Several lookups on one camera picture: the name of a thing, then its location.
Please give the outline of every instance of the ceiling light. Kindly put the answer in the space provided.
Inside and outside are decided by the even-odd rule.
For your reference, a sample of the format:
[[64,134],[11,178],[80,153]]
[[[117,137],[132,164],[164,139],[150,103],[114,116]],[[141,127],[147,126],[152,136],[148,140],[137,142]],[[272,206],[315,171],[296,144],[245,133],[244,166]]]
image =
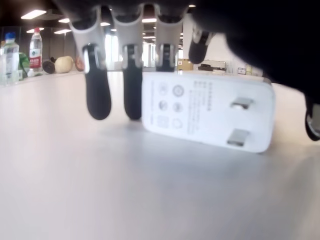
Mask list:
[[155,23],[157,21],[156,18],[144,18],[142,19],[143,23]]
[[70,19],[69,18],[64,18],[64,19],[59,20],[58,22],[67,24],[68,22],[70,22]]
[[21,19],[34,19],[42,14],[45,14],[46,12],[47,11],[43,11],[43,10],[33,10],[27,13],[26,15],[23,15]]
[[27,34],[33,34],[35,32],[35,29],[30,29],[28,31],[26,31]]
[[100,26],[109,26],[110,25],[110,23],[107,23],[107,22],[102,22],[102,23],[100,23]]
[[55,34],[66,34],[68,32],[71,32],[71,30],[69,29],[63,29],[63,30],[60,30],[60,31],[55,31],[54,33]]

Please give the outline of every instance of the white power adapter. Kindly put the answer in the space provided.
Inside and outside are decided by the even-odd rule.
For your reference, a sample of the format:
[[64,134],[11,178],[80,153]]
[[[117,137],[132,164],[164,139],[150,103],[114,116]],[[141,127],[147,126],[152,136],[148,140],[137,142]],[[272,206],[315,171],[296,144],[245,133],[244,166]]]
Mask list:
[[274,114],[275,93],[263,77],[143,74],[142,122],[157,134],[261,153]]

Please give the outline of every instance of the plastic bottle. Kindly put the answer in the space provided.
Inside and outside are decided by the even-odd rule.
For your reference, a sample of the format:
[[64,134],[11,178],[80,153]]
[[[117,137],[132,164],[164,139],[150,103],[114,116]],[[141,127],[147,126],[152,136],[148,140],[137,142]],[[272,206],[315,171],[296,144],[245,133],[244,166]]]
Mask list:
[[5,44],[1,48],[0,56],[0,84],[10,85],[19,81],[19,45],[15,43],[16,34],[5,34]]
[[34,75],[42,74],[42,38],[40,29],[36,27],[30,42],[30,69],[33,70]]

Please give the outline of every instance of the table surface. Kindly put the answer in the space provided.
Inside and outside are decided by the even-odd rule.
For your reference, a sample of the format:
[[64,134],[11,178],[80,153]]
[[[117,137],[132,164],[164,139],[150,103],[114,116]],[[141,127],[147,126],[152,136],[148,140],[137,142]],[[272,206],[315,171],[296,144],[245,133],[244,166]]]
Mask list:
[[320,239],[301,93],[274,85],[272,142],[254,154],[147,132],[125,115],[122,74],[109,84],[102,121],[80,73],[0,88],[1,240]]

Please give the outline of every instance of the cardboard box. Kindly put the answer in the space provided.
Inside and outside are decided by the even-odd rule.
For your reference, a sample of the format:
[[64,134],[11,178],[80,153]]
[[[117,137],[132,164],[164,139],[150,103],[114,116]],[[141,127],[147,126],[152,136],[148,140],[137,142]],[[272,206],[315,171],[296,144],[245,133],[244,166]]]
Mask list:
[[194,65],[190,62],[189,59],[185,58],[178,58],[178,66],[177,66],[178,71],[183,70],[183,71],[191,71],[194,69]]

